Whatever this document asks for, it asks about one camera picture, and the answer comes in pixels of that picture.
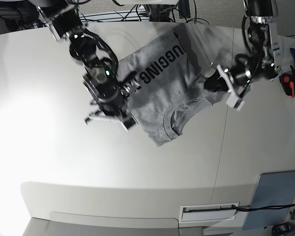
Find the robot base stand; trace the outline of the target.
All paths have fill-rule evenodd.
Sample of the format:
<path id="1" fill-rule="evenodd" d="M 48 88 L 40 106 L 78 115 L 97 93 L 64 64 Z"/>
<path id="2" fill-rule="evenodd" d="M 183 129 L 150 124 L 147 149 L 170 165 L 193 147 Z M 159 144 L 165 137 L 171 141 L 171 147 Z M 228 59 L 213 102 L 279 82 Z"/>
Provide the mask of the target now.
<path id="1" fill-rule="evenodd" d="M 194 16 L 191 16 L 190 1 L 189 0 L 113 0 L 117 6 L 132 4 L 136 7 L 136 12 L 141 21 L 139 14 L 139 7 L 143 6 L 145 13 L 151 22 L 176 22 L 174 11 L 178 12 L 179 17 L 184 19 L 186 23 L 200 23 L 209 24 L 203 18 L 198 17 L 197 4 L 192 0 L 194 7 Z"/>

